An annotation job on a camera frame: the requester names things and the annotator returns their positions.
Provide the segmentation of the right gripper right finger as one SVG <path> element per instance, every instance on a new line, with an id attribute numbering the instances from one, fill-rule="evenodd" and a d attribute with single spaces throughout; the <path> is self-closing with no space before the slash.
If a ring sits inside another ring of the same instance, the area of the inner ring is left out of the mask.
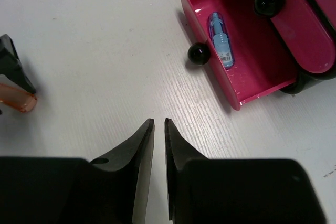
<path id="1" fill-rule="evenodd" d="M 165 120 L 173 223 L 326 223 L 309 176 L 284 158 L 209 159 Z"/>

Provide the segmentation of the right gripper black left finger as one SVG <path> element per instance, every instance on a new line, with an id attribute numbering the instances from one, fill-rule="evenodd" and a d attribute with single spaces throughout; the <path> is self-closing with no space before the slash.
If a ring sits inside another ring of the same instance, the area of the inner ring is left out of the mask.
<path id="1" fill-rule="evenodd" d="M 1 223 L 145 223 L 154 120 L 82 158 L 2 157 Z"/>

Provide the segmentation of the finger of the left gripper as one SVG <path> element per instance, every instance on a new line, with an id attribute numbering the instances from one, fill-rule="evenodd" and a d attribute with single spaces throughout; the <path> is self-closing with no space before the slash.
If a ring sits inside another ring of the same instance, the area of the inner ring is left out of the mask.
<path id="1" fill-rule="evenodd" d="M 8 34 L 1 35 L 1 74 L 25 91 L 36 93 L 36 88 L 24 73 L 13 40 Z"/>

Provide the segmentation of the orange marker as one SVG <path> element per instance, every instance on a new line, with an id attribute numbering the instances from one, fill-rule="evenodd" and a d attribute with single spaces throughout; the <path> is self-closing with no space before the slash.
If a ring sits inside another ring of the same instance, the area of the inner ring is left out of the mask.
<path id="1" fill-rule="evenodd" d="M 1 104 L 26 113 L 36 106 L 37 98 L 27 91 L 1 84 Z"/>

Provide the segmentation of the pink bottom drawer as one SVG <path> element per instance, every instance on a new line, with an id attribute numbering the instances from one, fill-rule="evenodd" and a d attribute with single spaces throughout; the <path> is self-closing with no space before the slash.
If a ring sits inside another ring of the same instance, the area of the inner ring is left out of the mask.
<path id="1" fill-rule="evenodd" d="M 254 13 L 254 0 L 181 0 L 196 40 L 210 51 L 212 68 L 227 101 L 235 110 L 297 81 L 298 68 L 270 21 Z M 208 31 L 208 17 L 221 14 L 234 65 L 226 70 Z"/>

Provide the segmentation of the blue marker cap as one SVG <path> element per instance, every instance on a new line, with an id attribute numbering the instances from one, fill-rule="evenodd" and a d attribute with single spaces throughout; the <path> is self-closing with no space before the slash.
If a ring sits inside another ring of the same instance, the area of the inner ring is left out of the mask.
<path id="1" fill-rule="evenodd" d="M 225 69 L 231 68 L 235 63 L 233 51 L 229 40 L 229 35 L 224 23 L 224 19 L 219 12 L 209 15 L 208 32 L 222 65 Z"/>

